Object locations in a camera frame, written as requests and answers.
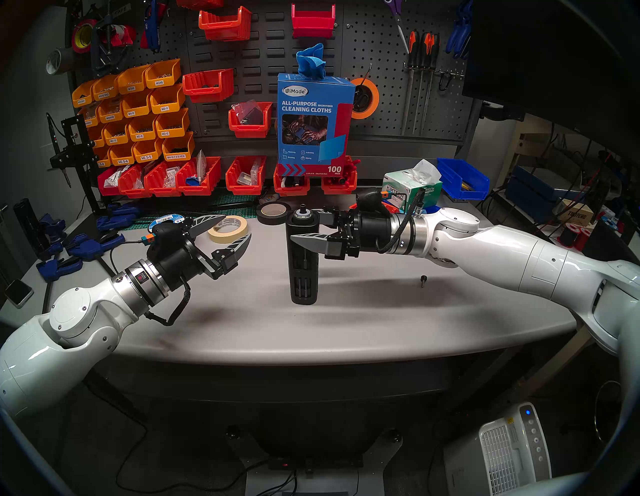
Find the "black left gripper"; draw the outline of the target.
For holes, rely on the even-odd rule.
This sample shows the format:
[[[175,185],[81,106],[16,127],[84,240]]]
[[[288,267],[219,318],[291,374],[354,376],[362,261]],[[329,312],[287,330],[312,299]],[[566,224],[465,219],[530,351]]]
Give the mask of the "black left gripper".
[[[146,269],[160,293],[170,293],[183,285],[182,278],[190,281],[205,274],[213,280],[227,275],[247,251],[251,233],[240,237],[226,248],[216,249],[207,255],[196,244],[195,239],[208,232],[226,215],[204,215],[190,219],[187,235],[191,239],[161,243],[154,239],[146,250]]]

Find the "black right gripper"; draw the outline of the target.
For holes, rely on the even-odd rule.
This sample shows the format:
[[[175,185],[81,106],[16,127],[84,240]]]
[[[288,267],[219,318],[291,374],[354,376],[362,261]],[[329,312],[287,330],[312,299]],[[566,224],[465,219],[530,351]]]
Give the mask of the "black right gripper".
[[[296,245],[326,259],[359,257],[361,252],[378,252],[392,238],[392,222],[399,221],[385,207],[381,212],[360,209],[319,209],[319,224],[336,229],[327,233],[301,233],[289,236]]]

